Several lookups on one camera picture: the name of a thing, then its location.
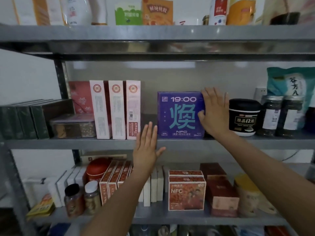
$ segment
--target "electrical outlet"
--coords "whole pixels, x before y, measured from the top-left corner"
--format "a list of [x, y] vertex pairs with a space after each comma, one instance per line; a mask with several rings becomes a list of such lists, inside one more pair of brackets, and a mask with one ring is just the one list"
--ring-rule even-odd
[[267, 88], [256, 88], [254, 94], [254, 100], [261, 102], [262, 96], [267, 94]]

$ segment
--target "black jar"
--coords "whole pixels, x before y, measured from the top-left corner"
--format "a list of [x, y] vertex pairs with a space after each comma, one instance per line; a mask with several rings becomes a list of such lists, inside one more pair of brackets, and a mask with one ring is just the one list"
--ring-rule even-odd
[[257, 118], [257, 134], [273, 136], [276, 133], [283, 96], [262, 97], [262, 109]]
[[261, 104], [252, 99], [235, 98], [230, 100], [229, 128], [241, 137], [249, 137], [255, 134], [257, 116]]
[[297, 126], [302, 114], [304, 97], [285, 96], [280, 118], [276, 130], [276, 135], [280, 137], [292, 138], [297, 131]]

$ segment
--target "cable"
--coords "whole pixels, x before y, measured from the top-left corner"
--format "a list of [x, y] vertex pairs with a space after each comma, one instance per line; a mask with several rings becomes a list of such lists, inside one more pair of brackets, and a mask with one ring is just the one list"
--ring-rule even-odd
[[285, 160], [289, 160], [290, 158], [294, 157], [300, 150], [297, 150], [293, 155], [289, 156], [287, 159], [284, 159], [282, 161], [285, 161]]

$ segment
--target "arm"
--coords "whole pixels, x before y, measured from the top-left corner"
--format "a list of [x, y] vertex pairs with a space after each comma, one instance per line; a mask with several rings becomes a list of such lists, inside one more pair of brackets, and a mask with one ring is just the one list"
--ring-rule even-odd
[[250, 179], [300, 236], [315, 231], [315, 185], [269, 157], [229, 130], [229, 99], [217, 89], [202, 91], [206, 115], [198, 116], [205, 130], [235, 158]]
[[134, 170], [122, 186], [102, 206], [81, 236], [126, 236], [132, 223], [138, 199], [145, 182], [152, 173], [157, 157], [165, 147], [155, 152], [157, 126], [152, 133], [152, 122], [145, 125], [141, 138], [137, 135], [133, 152]]

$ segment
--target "red circular logo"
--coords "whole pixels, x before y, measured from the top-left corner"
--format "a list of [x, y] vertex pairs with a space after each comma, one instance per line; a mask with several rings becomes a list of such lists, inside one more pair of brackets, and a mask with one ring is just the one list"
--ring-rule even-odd
[[134, 84], [130, 85], [129, 87], [129, 91], [132, 92], [132, 93], [136, 93], [138, 90], [138, 87]]
[[102, 91], [102, 88], [99, 84], [95, 84], [93, 86], [93, 90], [94, 90], [94, 92], [99, 93], [100, 91]]
[[120, 92], [120, 86], [117, 85], [117, 84], [114, 84], [113, 87], [112, 87], [112, 91], [114, 93], [119, 93]]

